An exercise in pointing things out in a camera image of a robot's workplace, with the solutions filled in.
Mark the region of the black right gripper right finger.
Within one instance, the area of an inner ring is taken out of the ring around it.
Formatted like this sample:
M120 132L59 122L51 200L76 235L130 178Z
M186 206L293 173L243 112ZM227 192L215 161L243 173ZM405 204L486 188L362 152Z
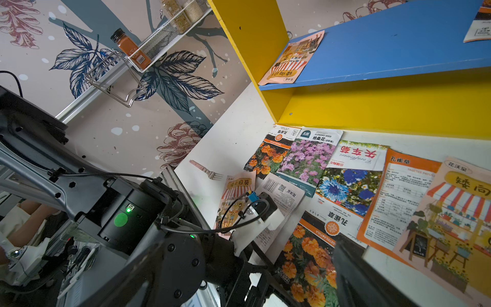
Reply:
M340 306L416 306L363 260L363 251L357 244L338 241L332 261Z

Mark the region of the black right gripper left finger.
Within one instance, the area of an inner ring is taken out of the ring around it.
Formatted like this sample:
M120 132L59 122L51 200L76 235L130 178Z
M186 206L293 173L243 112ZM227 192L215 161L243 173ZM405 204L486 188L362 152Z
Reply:
M141 306L154 306L162 291L163 243L156 243L130 261L81 306L126 306L145 288Z

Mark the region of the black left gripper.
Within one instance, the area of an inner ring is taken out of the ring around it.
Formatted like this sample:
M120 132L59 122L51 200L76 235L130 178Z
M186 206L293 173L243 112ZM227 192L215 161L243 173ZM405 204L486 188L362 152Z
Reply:
M226 262L226 306L263 306L272 295L286 306L299 306L276 280L273 263L268 258L263 262L254 265L239 257Z

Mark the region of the white text seed bag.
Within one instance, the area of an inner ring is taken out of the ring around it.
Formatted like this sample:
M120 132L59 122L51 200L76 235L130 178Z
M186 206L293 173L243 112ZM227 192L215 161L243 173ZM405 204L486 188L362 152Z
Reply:
M275 263L280 255L280 247L274 243L282 228L285 226L291 214L300 204L305 195L305 191L296 185L280 178L274 174L268 174L263 179L257 190L259 193L266 193L271 198L277 209L274 211L275 217L282 217L281 222L273 222L274 229L269 226L263 230L254 242L265 253L268 259Z

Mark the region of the shop picture seed bag top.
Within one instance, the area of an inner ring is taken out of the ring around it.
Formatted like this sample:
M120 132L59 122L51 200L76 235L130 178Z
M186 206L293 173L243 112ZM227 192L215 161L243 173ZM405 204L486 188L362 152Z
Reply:
M490 171L447 157L393 253L468 306L490 306Z

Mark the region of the blue flower seed bag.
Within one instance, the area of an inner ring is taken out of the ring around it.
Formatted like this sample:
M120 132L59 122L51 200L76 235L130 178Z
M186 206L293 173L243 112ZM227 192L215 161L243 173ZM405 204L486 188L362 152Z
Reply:
M388 150L387 145L341 140L316 193L364 217L381 183Z

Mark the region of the orange back-side seed bag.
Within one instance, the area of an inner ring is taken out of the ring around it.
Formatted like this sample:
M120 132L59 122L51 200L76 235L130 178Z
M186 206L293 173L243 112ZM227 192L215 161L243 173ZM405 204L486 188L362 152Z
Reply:
M441 162L388 149L381 183L357 239L406 264L393 249L441 165Z

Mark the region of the purple flower seed bag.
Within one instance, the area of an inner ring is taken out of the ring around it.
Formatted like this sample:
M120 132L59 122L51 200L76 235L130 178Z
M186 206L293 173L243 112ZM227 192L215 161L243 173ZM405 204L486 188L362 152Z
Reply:
M342 135L342 130L303 127L276 175L313 197Z

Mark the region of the pink shop seed bag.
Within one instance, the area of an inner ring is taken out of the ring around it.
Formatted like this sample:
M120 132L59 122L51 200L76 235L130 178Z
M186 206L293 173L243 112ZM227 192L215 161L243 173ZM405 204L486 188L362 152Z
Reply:
M256 175L243 171L235 176L227 176L217 211L214 229L233 226L239 219L239 212L249 204L246 193L255 189Z

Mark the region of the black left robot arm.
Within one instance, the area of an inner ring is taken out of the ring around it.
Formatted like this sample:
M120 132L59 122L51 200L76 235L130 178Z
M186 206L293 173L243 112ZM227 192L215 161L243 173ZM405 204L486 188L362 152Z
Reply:
M142 183L102 171L66 148L66 125L6 88L1 89L1 164L54 199L98 243L127 257L125 267L84 306L181 306L217 285L222 306L262 306L293 297L271 266L236 256L231 241L198 226L199 213L162 179Z

